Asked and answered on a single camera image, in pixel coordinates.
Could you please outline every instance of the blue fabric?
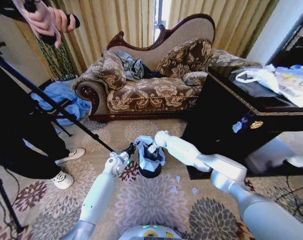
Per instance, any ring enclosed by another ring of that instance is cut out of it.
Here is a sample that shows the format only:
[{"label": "blue fabric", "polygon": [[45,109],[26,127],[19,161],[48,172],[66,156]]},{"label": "blue fabric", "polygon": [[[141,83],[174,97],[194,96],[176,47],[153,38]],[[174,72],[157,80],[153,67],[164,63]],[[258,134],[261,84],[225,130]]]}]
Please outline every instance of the blue fabric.
[{"label": "blue fabric", "polygon": [[[59,103],[64,99],[72,101],[72,104],[65,107],[65,110],[70,114],[74,114],[77,120],[79,121],[81,118],[85,117],[86,113],[90,110],[91,103],[89,101],[85,101],[77,97],[75,92],[71,90],[71,85],[73,84],[73,82],[74,79],[70,81],[55,81],[45,88],[44,93],[47,94],[56,103]],[[53,108],[49,103],[44,101],[36,93],[32,93],[31,98],[37,100],[39,102],[39,105],[44,110],[50,110]],[[62,126],[73,124],[73,122],[65,118],[57,119],[57,122]]]}]

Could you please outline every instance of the floral upholstery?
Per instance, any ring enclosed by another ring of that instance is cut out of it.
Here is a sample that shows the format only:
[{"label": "floral upholstery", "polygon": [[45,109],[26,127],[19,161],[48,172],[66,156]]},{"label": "floral upholstery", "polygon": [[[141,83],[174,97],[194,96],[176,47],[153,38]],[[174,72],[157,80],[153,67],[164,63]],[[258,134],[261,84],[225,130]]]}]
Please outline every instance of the floral upholstery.
[{"label": "floral upholstery", "polygon": [[206,71],[211,50],[212,43],[208,39],[192,39],[163,56],[156,70],[171,78],[182,78],[186,73]]},{"label": "floral upholstery", "polygon": [[225,50],[212,49],[209,66],[215,67],[262,67],[259,62],[232,55]]},{"label": "floral upholstery", "polygon": [[103,84],[106,93],[109,93],[109,86],[107,82],[104,81],[104,75],[102,74],[103,61],[104,59],[101,57],[92,65],[90,65],[88,69],[82,75],[80,75],[80,77],[76,81],[73,82],[71,89],[75,90],[78,84],[80,84],[81,82],[93,81]]},{"label": "floral upholstery", "polygon": [[204,71],[193,71],[186,73],[182,80],[186,85],[189,86],[197,86],[197,85],[203,85],[207,78],[208,73]]},{"label": "floral upholstery", "polygon": [[119,90],[126,84],[126,76],[121,59],[111,51],[103,52],[101,73],[111,89]]},{"label": "floral upholstery", "polygon": [[108,94],[113,112],[188,110],[195,105],[202,86],[188,86],[179,78],[150,78],[127,81],[121,90]]},{"label": "floral upholstery", "polygon": [[261,67],[258,62],[212,49],[208,40],[196,38],[175,47],[161,59],[157,69],[170,77],[126,81],[120,58],[105,51],[104,58],[90,65],[72,88],[76,89],[84,81],[102,84],[107,94],[104,108],[111,113],[183,111],[195,105],[208,66]]}]

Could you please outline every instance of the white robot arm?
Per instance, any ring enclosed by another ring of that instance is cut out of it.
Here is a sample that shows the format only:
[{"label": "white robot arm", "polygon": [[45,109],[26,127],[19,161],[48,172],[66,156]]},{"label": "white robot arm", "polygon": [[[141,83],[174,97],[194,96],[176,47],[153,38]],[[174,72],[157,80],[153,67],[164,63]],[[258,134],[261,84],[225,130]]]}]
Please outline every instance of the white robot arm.
[{"label": "white robot arm", "polygon": [[[248,190],[244,184],[247,169],[243,165],[219,154],[201,154],[194,145],[170,136],[168,131],[159,131],[148,150],[152,152],[157,148],[166,148],[173,157],[202,172],[212,170],[210,181],[217,189],[234,197],[240,217],[257,240],[303,240],[303,224],[271,199]],[[112,198],[115,176],[124,171],[134,151],[132,144],[119,154],[110,154],[103,173],[97,177],[82,204],[78,223],[61,240],[90,239]]]},{"label": "white robot arm", "polygon": [[257,240],[303,240],[303,224],[273,200],[245,186],[247,169],[243,165],[219,154],[201,154],[194,145],[170,136],[168,131],[159,131],[154,142],[185,165],[202,172],[212,168],[211,183],[233,196],[241,219]]}]

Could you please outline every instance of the hand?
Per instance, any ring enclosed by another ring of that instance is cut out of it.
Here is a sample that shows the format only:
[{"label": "hand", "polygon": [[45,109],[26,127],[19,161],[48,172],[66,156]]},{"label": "hand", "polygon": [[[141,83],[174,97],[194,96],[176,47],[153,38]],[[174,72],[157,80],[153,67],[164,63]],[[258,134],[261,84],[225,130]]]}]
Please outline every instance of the hand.
[{"label": "hand", "polygon": [[69,15],[70,23],[68,25],[67,17],[63,10],[52,8],[50,6],[48,7],[48,10],[53,17],[54,25],[59,32],[69,33],[76,28],[76,20],[74,18],[74,15]]},{"label": "hand", "polygon": [[[28,24],[31,27],[31,30],[35,34],[36,38],[40,40],[40,34],[47,35],[47,36],[55,36],[55,47],[58,48],[62,42],[61,34],[58,29],[55,27],[54,17],[49,9],[41,0],[35,1],[36,11],[35,12],[28,12],[24,8],[25,0],[12,0],[21,15],[25,18]],[[68,30],[69,28],[65,27],[63,24],[67,25],[67,19],[65,21],[60,21],[60,29]]]}]

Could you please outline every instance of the rug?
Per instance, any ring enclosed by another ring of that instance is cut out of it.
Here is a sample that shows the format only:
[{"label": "rug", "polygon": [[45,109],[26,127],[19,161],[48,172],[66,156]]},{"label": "rug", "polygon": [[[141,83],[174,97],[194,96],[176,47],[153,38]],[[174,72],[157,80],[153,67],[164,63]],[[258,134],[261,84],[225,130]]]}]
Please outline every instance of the rug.
[{"label": "rug", "polygon": [[[172,135],[181,136],[186,126],[180,119],[97,123],[85,118],[82,122],[118,152],[139,135],[153,136],[159,130],[168,130]],[[109,151],[80,128],[72,125],[67,130],[72,137],[63,132],[59,134],[67,147],[86,149],[83,157],[62,165],[75,179],[70,188],[60,190],[50,180],[14,174],[19,182],[18,189],[15,179],[0,166],[0,176],[13,208],[22,225],[27,226],[18,236],[14,230],[11,232],[11,224],[3,223],[4,213],[0,207],[0,240],[13,239],[11,235],[19,240],[57,240],[77,222],[81,204],[95,178],[103,171]],[[289,135],[285,139],[290,144],[294,138]],[[303,152],[297,145],[297,138],[295,140],[295,151]],[[132,156],[130,164],[116,180],[114,196],[92,239],[117,240],[128,228],[155,224],[170,227],[187,240],[254,239],[240,219],[232,197],[215,189],[209,180],[190,180],[186,167],[166,150],[165,154],[166,165],[153,179],[140,175],[138,155]],[[303,176],[253,177],[247,178],[245,183],[251,191],[272,198],[303,223],[303,188],[300,189]],[[10,222],[8,214],[5,220]]]}]

